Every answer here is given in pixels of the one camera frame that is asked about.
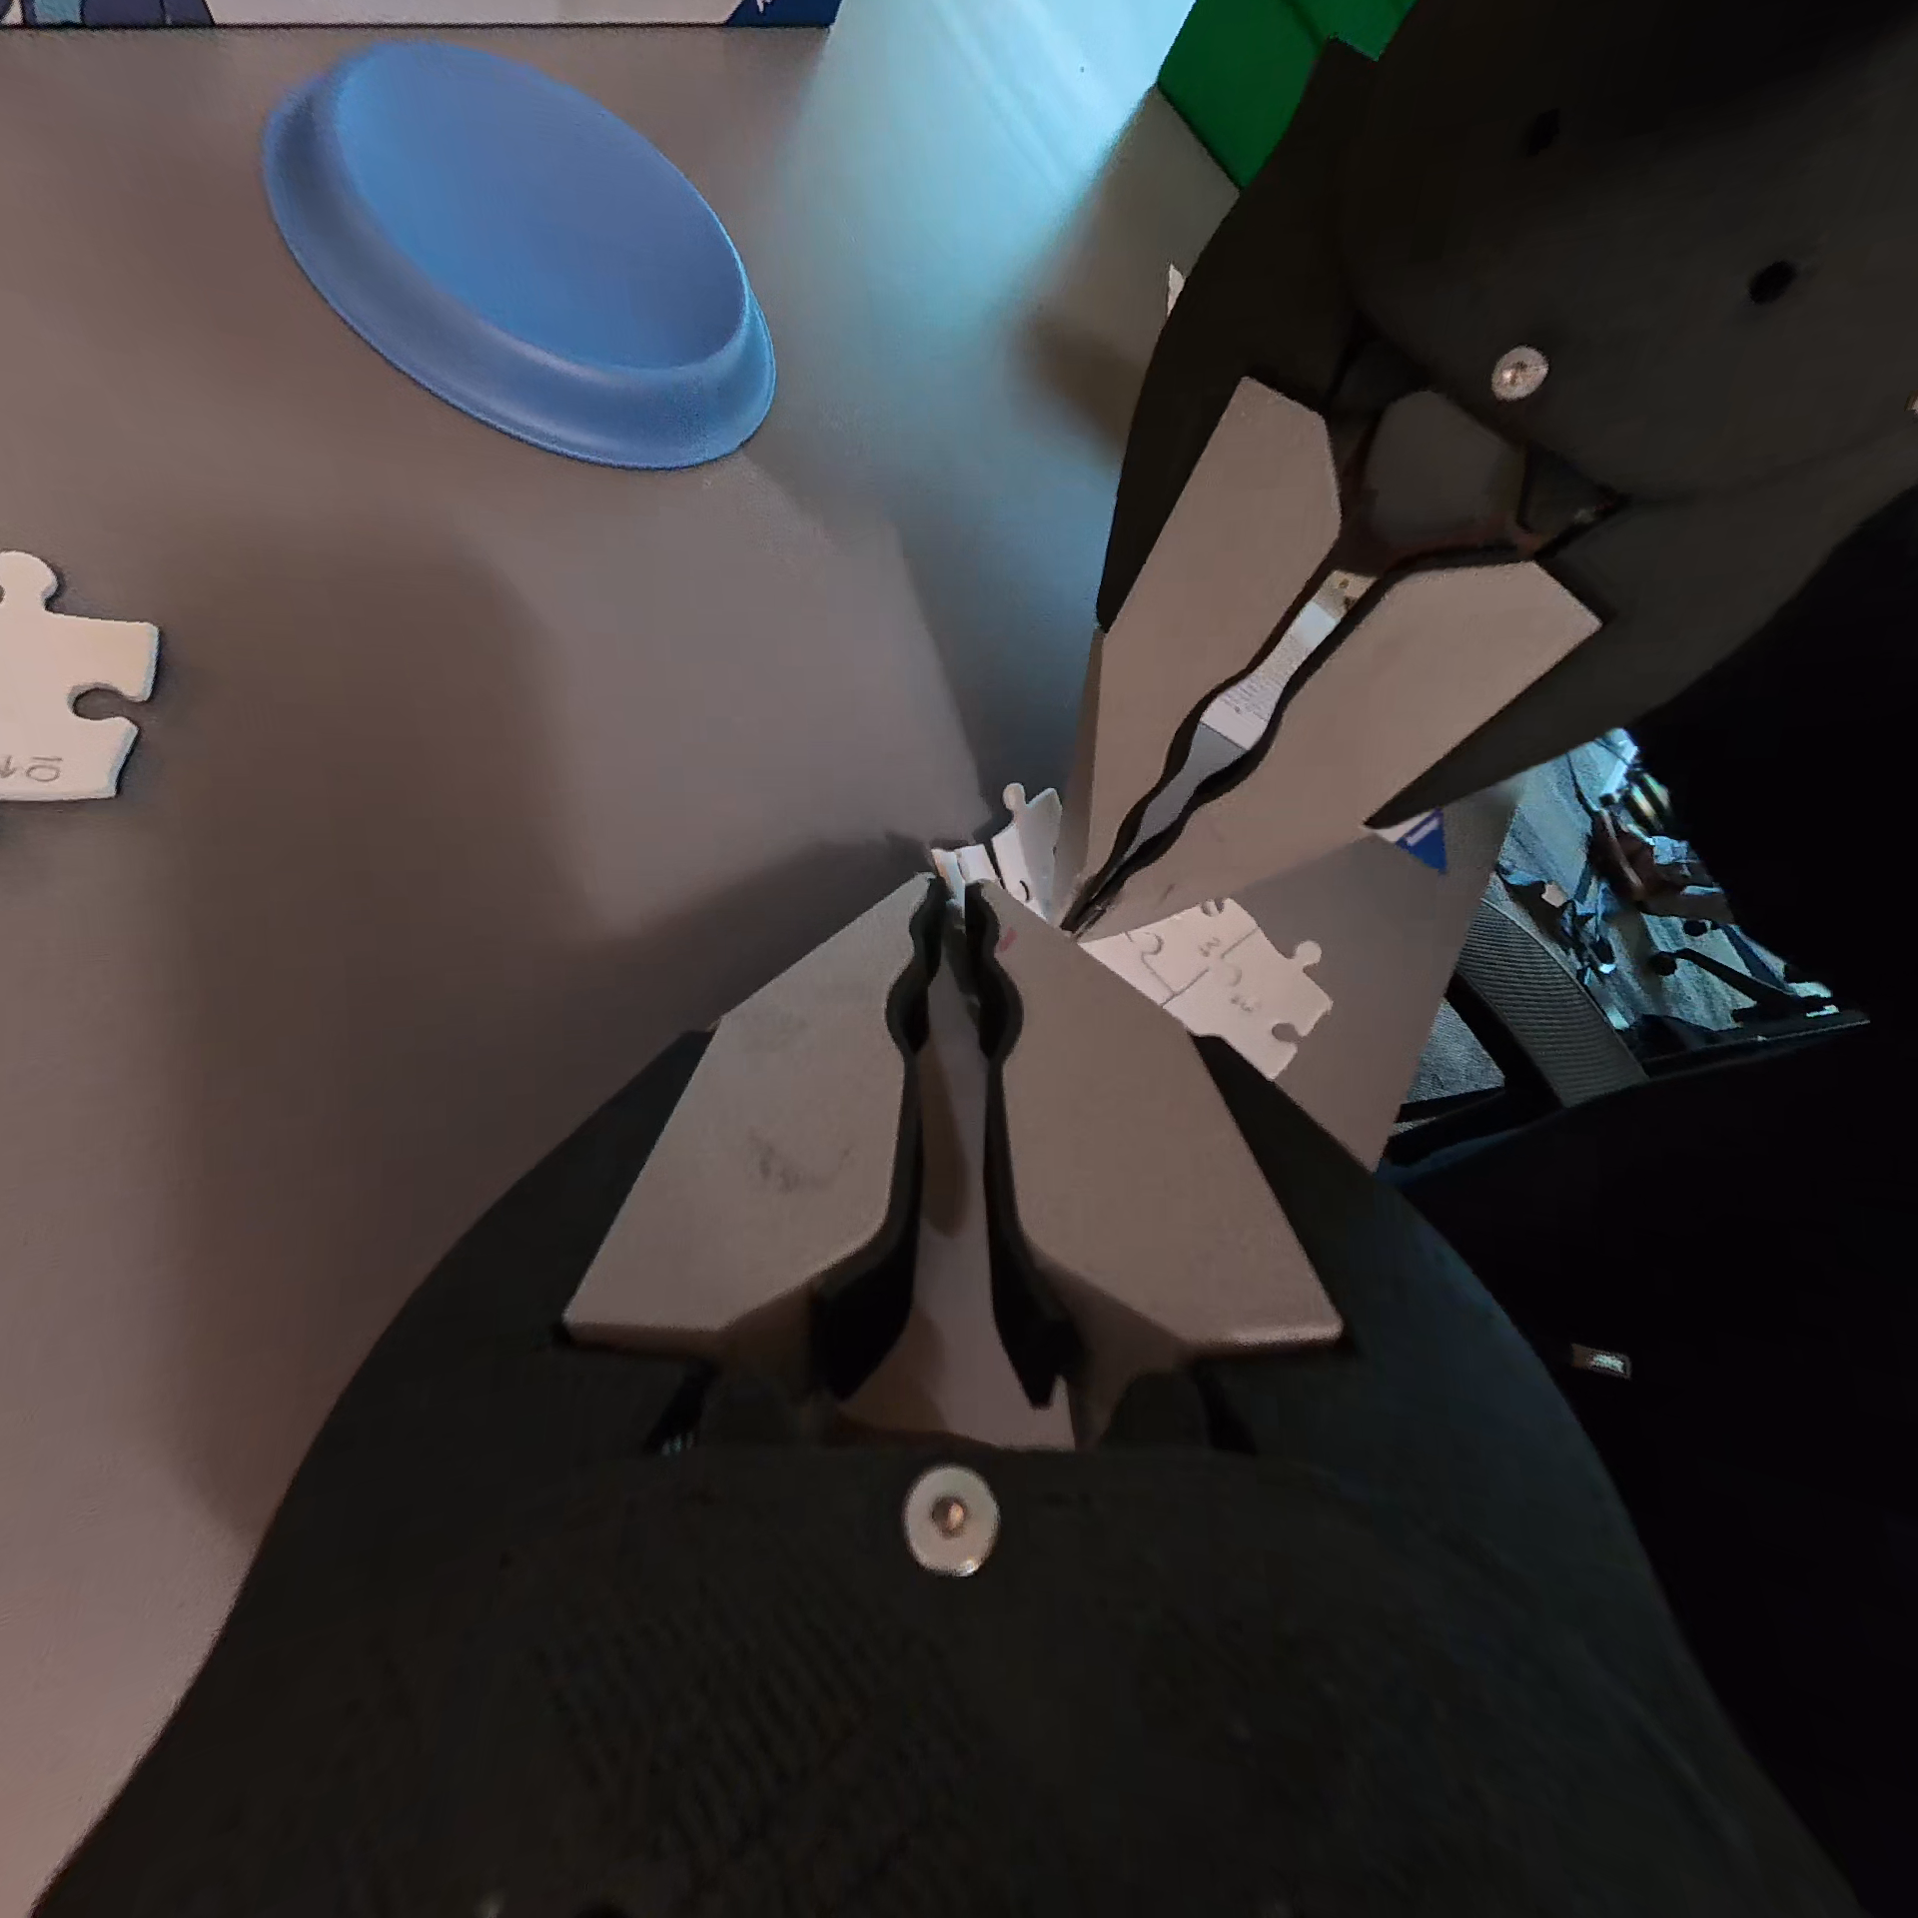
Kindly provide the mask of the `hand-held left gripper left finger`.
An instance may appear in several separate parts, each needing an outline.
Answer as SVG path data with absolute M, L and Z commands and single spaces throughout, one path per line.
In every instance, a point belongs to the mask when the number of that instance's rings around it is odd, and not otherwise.
M 873 1378 L 912 1309 L 946 904 L 902 883 L 709 1030 L 567 1306 L 576 1341 L 798 1398 Z

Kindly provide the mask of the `cartoon print puzzle box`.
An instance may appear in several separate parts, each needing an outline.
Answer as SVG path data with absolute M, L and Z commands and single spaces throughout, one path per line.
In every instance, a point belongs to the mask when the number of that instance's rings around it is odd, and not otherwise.
M 837 1 L 5 1 L 3 22 L 51 32 L 149 29 L 827 29 Z

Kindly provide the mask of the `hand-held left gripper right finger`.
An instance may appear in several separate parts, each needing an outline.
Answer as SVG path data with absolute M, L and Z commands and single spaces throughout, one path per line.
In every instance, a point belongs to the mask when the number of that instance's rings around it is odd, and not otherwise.
M 995 882 L 965 888 L 998 1342 L 1032 1407 L 1113 1409 L 1345 1325 L 1198 1043 Z

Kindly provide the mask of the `green plastic bin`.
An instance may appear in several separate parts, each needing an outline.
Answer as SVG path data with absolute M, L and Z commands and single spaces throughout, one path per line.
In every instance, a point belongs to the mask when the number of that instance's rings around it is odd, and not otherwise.
M 1377 58 L 1411 1 L 1193 1 L 1158 71 L 1158 96 L 1220 170 L 1249 185 L 1302 104 L 1321 52 Z

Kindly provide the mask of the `dark cloth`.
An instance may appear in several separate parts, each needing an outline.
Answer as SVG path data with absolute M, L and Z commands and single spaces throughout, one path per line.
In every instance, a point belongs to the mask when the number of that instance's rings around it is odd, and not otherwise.
M 1562 1377 L 1746 1747 L 1913 1913 L 1913 493 L 1637 740 L 1740 926 L 1862 1022 L 1397 1182 Z

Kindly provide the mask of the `white printed puzzle bag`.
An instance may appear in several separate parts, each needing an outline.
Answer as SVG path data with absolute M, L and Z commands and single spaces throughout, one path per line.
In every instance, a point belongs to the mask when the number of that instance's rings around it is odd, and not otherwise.
M 1334 570 L 1309 604 L 1293 616 L 1271 653 L 1246 676 L 1224 686 L 1202 714 L 1202 727 L 1249 751 L 1271 725 L 1286 684 L 1302 664 L 1330 636 L 1335 624 L 1373 586 L 1352 570 Z M 1373 829 L 1373 838 L 1397 847 L 1430 872 L 1447 875 L 1444 812 L 1430 807 L 1406 822 Z

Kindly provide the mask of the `assembled white puzzle pieces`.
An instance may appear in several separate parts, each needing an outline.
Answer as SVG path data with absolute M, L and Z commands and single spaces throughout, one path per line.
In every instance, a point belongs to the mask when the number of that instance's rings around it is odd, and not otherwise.
M 1064 804 L 1054 787 L 1002 790 L 1005 826 L 981 842 L 934 847 L 930 868 L 951 904 L 974 882 L 999 882 L 1020 904 L 1053 901 Z M 1277 1079 L 1334 998 L 1314 976 L 1320 946 L 1277 947 L 1234 900 L 1208 900 L 1173 917 L 1077 941 L 1080 949 L 1173 1016 L 1192 1036 L 1224 1038 Z

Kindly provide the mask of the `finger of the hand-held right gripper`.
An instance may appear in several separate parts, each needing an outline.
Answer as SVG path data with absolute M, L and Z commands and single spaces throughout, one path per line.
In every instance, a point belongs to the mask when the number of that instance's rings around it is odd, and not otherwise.
M 1067 782 L 1068 907 L 1111 888 L 1210 700 L 1284 632 L 1338 531 L 1327 419 L 1245 376 L 1094 634 Z
M 1537 561 L 1389 578 L 1294 668 L 1255 745 L 1073 900 L 1071 931 L 1239 895 L 1411 817 L 1403 793 L 1597 626 Z

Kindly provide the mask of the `white puzzle piece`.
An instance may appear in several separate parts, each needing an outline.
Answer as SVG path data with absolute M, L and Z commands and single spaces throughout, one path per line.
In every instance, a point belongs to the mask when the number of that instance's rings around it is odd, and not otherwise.
M 3 554 L 3 802 L 74 804 L 116 796 L 136 724 L 86 717 L 78 698 L 151 698 L 160 630 L 149 621 L 51 606 L 57 573 L 37 554 Z

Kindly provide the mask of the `blue round plastic stand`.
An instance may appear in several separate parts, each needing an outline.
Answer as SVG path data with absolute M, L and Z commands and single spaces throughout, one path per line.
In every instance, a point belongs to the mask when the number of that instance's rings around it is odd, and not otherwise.
M 261 141 L 322 302 L 458 414 L 580 464 L 746 444 L 775 350 L 713 205 L 612 109 L 444 41 L 380 41 L 293 88 Z

